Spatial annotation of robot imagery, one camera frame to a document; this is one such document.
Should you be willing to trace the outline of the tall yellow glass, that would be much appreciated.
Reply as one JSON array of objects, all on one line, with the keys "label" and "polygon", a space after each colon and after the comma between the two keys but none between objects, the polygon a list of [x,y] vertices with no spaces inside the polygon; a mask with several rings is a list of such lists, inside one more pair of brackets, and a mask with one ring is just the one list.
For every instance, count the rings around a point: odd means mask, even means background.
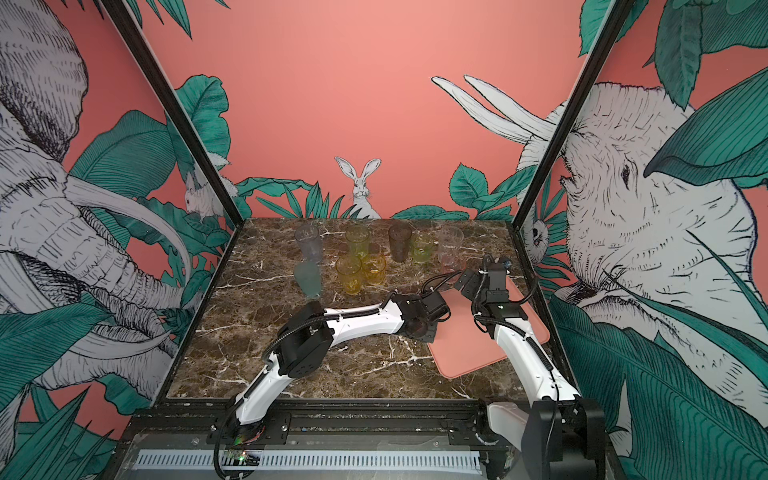
[{"label": "tall yellow glass", "polygon": [[335,263],[337,278],[347,295],[357,295],[363,287],[361,260],[357,255],[343,255]]}]

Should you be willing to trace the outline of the clear blue tall glass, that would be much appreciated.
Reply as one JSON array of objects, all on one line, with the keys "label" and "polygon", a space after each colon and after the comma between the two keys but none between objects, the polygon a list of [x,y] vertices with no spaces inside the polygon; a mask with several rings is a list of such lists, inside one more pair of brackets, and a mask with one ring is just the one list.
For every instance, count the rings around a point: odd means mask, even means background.
[{"label": "clear blue tall glass", "polygon": [[315,264],[322,262],[323,241],[319,229],[314,223],[303,223],[295,230],[294,238],[305,261]]}]

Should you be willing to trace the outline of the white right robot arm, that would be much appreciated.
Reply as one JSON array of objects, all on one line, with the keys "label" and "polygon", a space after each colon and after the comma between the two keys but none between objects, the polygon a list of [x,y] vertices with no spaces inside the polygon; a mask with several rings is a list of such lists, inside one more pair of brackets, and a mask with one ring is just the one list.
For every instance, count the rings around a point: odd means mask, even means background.
[{"label": "white right robot arm", "polygon": [[526,393],[529,407],[494,402],[486,407],[490,430],[521,456],[530,479],[604,479],[605,414],[558,370],[507,288],[508,259],[486,254],[476,271],[466,270],[456,289],[471,300],[471,313],[504,351]]}]

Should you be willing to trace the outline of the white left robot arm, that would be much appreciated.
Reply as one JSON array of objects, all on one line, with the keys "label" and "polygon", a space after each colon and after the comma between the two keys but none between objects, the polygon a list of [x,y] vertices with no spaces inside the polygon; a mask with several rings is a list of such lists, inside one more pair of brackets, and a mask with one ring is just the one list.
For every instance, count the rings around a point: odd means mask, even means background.
[{"label": "white left robot arm", "polygon": [[294,380],[318,370],[332,347],[375,335],[429,344],[438,324],[449,317],[450,308],[437,291],[392,292],[381,303],[346,309],[325,308],[316,300],[307,303],[265,348],[262,370],[232,398],[210,440],[234,445],[255,441],[272,403]]}]

